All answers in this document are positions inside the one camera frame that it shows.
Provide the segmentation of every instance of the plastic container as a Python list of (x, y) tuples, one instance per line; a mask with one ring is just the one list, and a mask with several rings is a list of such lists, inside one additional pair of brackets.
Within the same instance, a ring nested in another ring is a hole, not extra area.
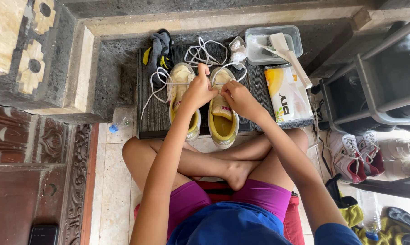
[(377, 195), (374, 192), (358, 190), (357, 198), (364, 213), (362, 225), (365, 228), (365, 235), (368, 239), (378, 241), (377, 233), (380, 231), (381, 225)]
[(119, 130), (124, 130), (132, 125), (135, 122), (136, 113), (135, 105), (126, 109), (123, 114), (116, 115), (113, 118), (113, 124), (108, 128), (108, 130), (112, 133), (115, 133)]
[[(230, 56), (232, 56), (232, 50), (230, 49), (230, 47), (232, 46), (232, 44), (234, 44), (234, 42), (235, 41), (240, 41), (240, 43), (241, 43), (241, 45), (244, 45), (244, 47), (246, 46), (246, 43), (244, 42), (244, 40), (240, 37), (240, 36), (236, 36), (235, 37), (235, 39), (232, 41), (232, 42), (230, 42), (230, 44), (229, 44), (229, 50), (230, 50)], [(241, 62), (241, 64), (243, 64), (243, 65), (246, 65), (246, 59), (247, 58), (245, 58), (242, 62)], [(240, 65), (240, 64), (232, 64), (232, 66), (233, 67), (235, 67), (237, 70), (241, 70), (241, 69), (243, 69), (243, 66), (242, 65)]]
[(255, 27), (249, 28), (245, 32), (247, 60), (251, 65), (261, 64), (285, 64), (288, 63), (284, 59), (279, 57), (273, 57), (272, 53), (256, 46), (249, 40), (249, 35), (256, 37), (256, 42), (267, 46), (268, 37), (271, 34), (283, 33), (285, 40), (288, 44), (288, 48), (292, 50), (295, 56), (298, 58), (303, 54), (303, 48), (301, 46), (300, 31), (297, 26), (275, 26), (275, 27)]

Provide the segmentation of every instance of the red and white sneaker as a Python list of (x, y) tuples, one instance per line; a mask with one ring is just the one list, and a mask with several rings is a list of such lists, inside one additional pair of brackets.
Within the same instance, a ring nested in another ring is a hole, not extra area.
[(379, 176), (385, 172), (383, 167), (383, 155), (378, 146), (377, 135), (375, 132), (356, 136), (358, 150), (364, 161), (365, 174), (369, 176)]
[(331, 130), (326, 144), (332, 156), (334, 175), (342, 174), (341, 181), (347, 183), (357, 184), (366, 180), (364, 162), (353, 135)]

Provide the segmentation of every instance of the soapy water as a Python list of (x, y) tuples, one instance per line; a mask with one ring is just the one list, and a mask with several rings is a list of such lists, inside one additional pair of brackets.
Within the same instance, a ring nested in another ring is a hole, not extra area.
[[(246, 46), (247, 46), (247, 57), (249, 57), (249, 60), (257, 62), (257, 61), (263, 61), (264, 59), (280, 59), (275, 57), (275, 54), (270, 53), (269, 51), (263, 49), (262, 47), (256, 45), (261, 44), (264, 46), (271, 46), (270, 41), (268, 40), (270, 35), (264, 35), (264, 34), (259, 34), (259, 35), (249, 35), (246, 37)], [(292, 51), (294, 51), (294, 43), (292, 41), (292, 37), (288, 34), (284, 34), (285, 41), (288, 44), (288, 48)]]

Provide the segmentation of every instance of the plastic bottle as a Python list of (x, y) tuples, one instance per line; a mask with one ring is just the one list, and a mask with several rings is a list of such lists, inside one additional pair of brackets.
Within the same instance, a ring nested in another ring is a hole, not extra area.
[(135, 117), (137, 116), (136, 114), (135, 105), (126, 109), (123, 114), (118, 114), (113, 118), (113, 124), (108, 130), (114, 133), (134, 125)]
[(365, 228), (365, 235), (368, 239), (378, 241), (377, 233), (381, 229), (381, 224), (377, 195), (374, 192), (358, 190), (357, 198), (359, 206), (364, 213), (362, 225)]

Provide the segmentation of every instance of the sneaker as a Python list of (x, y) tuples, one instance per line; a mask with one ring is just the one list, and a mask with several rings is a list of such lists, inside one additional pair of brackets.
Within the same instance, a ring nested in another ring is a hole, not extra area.
[(369, 176), (379, 176), (384, 173), (383, 156), (378, 147), (377, 135), (375, 132), (356, 136), (358, 150), (361, 154), (365, 166), (365, 173)]
[(329, 131), (327, 143), (336, 174), (342, 174), (341, 181), (360, 183), (366, 180), (364, 162), (357, 147), (356, 138), (351, 134)]
[[(226, 68), (214, 69), (211, 78), (215, 76), (213, 87), (219, 93), (227, 82), (236, 80), (234, 74)], [(229, 148), (235, 141), (240, 126), (240, 118), (229, 106), (223, 96), (218, 94), (209, 103), (208, 127), (212, 141), (219, 149)]]
[(410, 177), (410, 160), (385, 161), (385, 175), (392, 181)]
[[(187, 63), (176, 64), (172, 71), (170, 72), (170, 77), (173, 83), (190, 83), (194, 78), (195, 74), (191, 66)], [(169, 101), (169, 119), (170, 123), (175, 119), (176, 112), (182, 101), (182, 96), (188, 89), (189, 85), (173, 85), (171, 89), (172, 93)], [(194, 112), (191, 117), (190, 126), (188, 128), (188, 134), (185, 139), (186, 142), (195, 141), (201, 132), (201, 113), (199, 109)]]
[(381, 141), (379, 146), (386, 160), (410, 159), (410, 140), (385, 140)]

